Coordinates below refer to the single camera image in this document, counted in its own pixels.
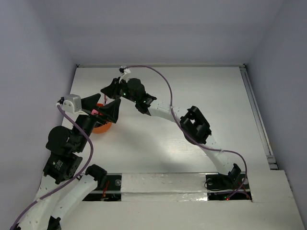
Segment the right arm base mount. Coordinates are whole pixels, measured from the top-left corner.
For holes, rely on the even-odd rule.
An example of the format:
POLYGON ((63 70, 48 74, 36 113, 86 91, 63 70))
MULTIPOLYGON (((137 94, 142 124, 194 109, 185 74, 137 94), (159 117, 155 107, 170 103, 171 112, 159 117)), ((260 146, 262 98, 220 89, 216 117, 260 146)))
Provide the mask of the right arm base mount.
POLYGON ((228 175, 206 175, 204 187, 210 201, 252 200, 248 178, 236 164, 228 175))

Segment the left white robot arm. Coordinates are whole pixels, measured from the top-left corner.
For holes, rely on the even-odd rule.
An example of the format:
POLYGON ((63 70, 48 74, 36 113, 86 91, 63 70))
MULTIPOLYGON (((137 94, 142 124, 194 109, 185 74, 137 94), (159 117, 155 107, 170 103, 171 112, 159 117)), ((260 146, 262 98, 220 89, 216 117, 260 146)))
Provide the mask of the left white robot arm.
POLYGON ((99 93, 81 98, 70 94, 56 104, 72 124, 54 127, 46 148, 50 156, 43 169, 34 201, 18 216, 12 230, 60 230, 72 211, 93 190, 106 185, 107 171, 90 161, 90 140, 96 124, 116 123, 120 99, 98 106, 99 93))

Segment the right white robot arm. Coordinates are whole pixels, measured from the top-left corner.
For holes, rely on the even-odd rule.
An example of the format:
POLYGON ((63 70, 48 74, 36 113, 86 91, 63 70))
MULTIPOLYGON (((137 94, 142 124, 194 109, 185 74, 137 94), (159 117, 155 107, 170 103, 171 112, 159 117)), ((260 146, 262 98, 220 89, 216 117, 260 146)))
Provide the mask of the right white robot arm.
POLYGON ((202 149, 213 162, 221 175, 224 187, 231 188, 238 183, 241 169, 216 143, 210 124, 198 107, 183 109, 157 100, 145 91, 144 85, 136 78, 127 81, 120 77, 114 78, 110 85, 101 89, 101 92, 111 99, 122 97, 134 102, 136 109, 142 114, 176 123, 183 131, 186 140, 202 149))

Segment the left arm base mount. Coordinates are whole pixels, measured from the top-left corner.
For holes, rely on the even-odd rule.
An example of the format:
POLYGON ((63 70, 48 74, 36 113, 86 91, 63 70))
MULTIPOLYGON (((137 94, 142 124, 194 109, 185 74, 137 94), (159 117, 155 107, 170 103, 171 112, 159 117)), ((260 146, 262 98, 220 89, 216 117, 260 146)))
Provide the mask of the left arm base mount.
POLYGON ((121 183, 121 174, 108 174, 105 185, 90 192, 83 201, 121 201, 121 183))

